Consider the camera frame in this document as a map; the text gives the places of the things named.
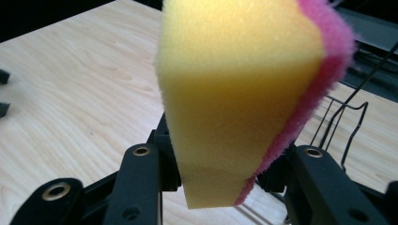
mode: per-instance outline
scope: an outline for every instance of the sponge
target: sponge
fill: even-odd
[[[242,203],[353,50],[323,0],[165,0],[156,70],[188,207]]]

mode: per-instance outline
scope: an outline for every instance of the pink sponge edge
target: pink sponge edge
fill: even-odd
[[[310,119],[313,109],[319,105],[333,84],[343,78],[345,70],[352,63],[354,35],[343,19],[337,15],[334,9],[326,6],[328,4],[326,0],[297,1],[302,13],[312,20],[320,30],[327,55],[325,55],[317,76],[300,98],[296,111],[285,124],[283,131],[275,137],[253,176],[246,181],[235,205],[245,201],[253,189],[256,176],[266,170],[272,161],[278,158],[299,135]]]

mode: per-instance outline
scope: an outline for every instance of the tabletop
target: tabletop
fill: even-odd
[[[0,86],[0,101],[11,103],[0,119],[0,224],[42,184],[74,177],[88,186],[117,171],[124,152],[146,141],[163,112],[154,69],[160,30],[161,12],[116,0],[0,44],[0,68],[11,73]],[[338,84],[332,94],[344,99],[351,92]],[[364,91],[353,104],[362,101],[370,107],[348,174],[384,191],[398,177],[398,106]],[[299,143],[308,143],[325,104]],[[348,120],[356,117],[348,112]],[[349,129],[337,131],[336,156]],[[165,224],[282,224],[286,215],[259,187],[229,208],[188,210],[182,188],[163,199]]]

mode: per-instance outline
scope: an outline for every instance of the yellow foam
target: yellow foam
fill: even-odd
[[[189,208],[235,204],[324,56],[294,0],[165,0],[157,74]]]

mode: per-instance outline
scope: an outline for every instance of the light wood surface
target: light wood surface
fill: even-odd
[[[161,13],[118,0],[0,44],[0,68],[11,73],[0,101],[0,224],[8,224],[30,194],[59,177],[85,186],[118,170],[123,153],[144,143],[162,114],[153,68]],[[333,95],[352,90],[338,85]],[[365,123],[352,144],[348,174],[384,191],[398,177],[397,104],[360,92],[368,100]],[[308,143],[318,115],[298,143]],[[356,115],[338,130],[330,152],[341,152]],[[163,194],[165,224],[282,224],[284,205],[255,187],[238,207],[188,210],[182,188]]]

